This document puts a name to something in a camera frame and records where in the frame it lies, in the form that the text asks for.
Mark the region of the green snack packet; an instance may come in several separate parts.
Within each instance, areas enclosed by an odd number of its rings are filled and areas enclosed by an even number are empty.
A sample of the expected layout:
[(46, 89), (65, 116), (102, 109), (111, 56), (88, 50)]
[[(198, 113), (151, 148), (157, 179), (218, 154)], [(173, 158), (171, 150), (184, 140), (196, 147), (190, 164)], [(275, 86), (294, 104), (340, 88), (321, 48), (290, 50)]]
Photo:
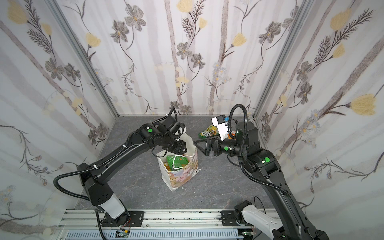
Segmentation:
[(189, 160), (185, 156), (178, 156), (178, 155), (173, 155), (173, 156), (167, 156), (167, 163), (171, 169), (171, 171), (178, 171), (185, 167), (188, 163)]

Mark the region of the green Fox's candy bag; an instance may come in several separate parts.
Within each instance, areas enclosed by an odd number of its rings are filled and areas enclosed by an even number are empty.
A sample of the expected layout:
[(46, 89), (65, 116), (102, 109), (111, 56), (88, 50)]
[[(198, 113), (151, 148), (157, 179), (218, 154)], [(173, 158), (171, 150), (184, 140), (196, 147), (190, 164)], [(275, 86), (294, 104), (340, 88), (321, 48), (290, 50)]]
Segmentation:
[(206, 139), (206, 138), (215, 137), (217, 135), (220, 135), (218, 128), (213, 125), (210, 125), (203, 132), (199, 133), (198, 136), (200, 139)]

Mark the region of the white cartoon paper gift bag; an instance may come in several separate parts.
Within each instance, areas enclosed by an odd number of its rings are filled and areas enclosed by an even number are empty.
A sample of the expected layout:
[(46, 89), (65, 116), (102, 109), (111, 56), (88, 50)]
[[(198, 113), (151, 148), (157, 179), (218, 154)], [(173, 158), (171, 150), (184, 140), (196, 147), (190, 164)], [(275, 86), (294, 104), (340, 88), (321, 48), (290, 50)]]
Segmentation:
[(182, 169), (168, 172), (163, 163), (167, 162), (167, 156), (173, 156), (175, 154), (169, 152), (165, 153), (165, 151), (161, 151), (157, 154), (157, 156), (160, 156), (157, 160), (162, 173), (162, 180), (171, 192), (181, 188), (200, 171), (198, 163), (198, 150), (193, 144), (193, 139), (188, 134), (183, 134), (181, 136), (181, 140), (186, 142), (187, 152), (178, 156), (185, 156), (189, 160), (189, 163)]

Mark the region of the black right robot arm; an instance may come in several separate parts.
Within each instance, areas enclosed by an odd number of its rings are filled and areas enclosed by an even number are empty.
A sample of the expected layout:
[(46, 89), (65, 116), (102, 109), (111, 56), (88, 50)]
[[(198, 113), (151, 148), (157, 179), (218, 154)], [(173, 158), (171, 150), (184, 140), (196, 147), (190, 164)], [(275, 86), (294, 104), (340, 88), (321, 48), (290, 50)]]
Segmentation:
[(270, 198), (279, 219), (257, 210), (250, 202), (235, 207), (241, 225), (251, 224), (271, 240), (327, 240), (326, 232), (317, 229), (308, 219), (290, 190), (281, 166), (272, 152), (261, 148), (259, 131), (253, 123), (239, 122), (234, 139), (220, 137), (194, 141), (205, 155), (226, 154), (238, 158), (242, 173), (261, 185)]

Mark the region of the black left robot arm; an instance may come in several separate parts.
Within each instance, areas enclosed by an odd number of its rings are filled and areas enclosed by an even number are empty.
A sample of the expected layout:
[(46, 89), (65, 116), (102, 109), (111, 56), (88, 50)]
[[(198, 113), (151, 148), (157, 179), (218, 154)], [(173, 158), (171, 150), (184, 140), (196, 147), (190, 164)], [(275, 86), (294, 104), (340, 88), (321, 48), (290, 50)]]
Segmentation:
[(157, 146), (167, 153), (186, 153), (186, 143), (181, 140), (184, 130), (185, 124), (173, 116), (146, 123), (130, 133), (116, 150), (85, 168), (88, 172), (81, 174), (81, 181), (91, 204), (113, 220), (128, 221), (130, 213), (109, 186), (109, 180), (136, 157)]

